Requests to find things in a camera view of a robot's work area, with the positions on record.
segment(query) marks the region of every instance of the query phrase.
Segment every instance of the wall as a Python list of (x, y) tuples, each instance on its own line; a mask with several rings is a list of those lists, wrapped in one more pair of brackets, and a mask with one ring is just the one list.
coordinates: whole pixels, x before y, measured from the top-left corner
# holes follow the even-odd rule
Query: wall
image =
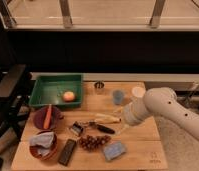
[(199, 73), (199, 32), (8, 33), (32, 70)]

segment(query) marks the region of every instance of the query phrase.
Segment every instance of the bowl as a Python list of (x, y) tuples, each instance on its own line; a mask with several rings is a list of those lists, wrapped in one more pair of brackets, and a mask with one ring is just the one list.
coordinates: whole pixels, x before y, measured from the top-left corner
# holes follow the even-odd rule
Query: bowl
[(41, 154), (38, 154), (39, 147), (41, 147), (41, 146), (29, 146), (29, 151), (33, 157), (40, 159), (40, 160), (47, 160), (47, 159), (51, 158), (57, 151), (57, 147), (58, 147), (57, 135), (54, 134), (54, 140), (50, 147), (50, 152), (46, 156), (42, 156)]
[(52, 105), (52, 118), (48, 129), (43, 128), (44, 120), (46, 117), (48, 106), (44, 106), (36, 111), (33, 122), (34, 126), (40, 130), (52, 130), (56, 127), (58, 121), (63, 118), (61, 111)]

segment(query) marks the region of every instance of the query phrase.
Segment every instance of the orange ball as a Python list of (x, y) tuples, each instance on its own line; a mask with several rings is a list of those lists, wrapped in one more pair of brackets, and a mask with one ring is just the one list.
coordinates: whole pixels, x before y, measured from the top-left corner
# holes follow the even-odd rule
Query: orange ball
[(72, 102), (75, 100), (75, 94), (72, 91), (66, 91), (63, 93), (63, 100), (65, 102)]

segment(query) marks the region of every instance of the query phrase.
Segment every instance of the grapes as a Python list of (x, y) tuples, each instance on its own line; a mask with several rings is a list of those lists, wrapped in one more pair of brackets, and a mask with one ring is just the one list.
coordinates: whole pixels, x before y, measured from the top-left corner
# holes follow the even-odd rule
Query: grapes
[(87, 135), (86, 138), (81, 137), (78, 140), (78, 144), (84, 150), (93, 151), (93, 150), (96, 150), (96, 149), (102, 147), (110, 140), (111, 140), (111, 137), (108, 135), (96, 136), (96, 137)]

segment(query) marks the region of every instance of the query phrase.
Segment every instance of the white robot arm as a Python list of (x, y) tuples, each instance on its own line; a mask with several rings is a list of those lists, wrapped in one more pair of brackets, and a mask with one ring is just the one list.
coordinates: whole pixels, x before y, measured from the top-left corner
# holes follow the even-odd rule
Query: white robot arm
[(159, 114), (178, 124), (199, 141), (199, 115), (176, 101), (170, 88), (153, 88), (142, 98), (134, 98), (123, 109), (124, 119), (130, 126), (142, 123), (151, 114)]

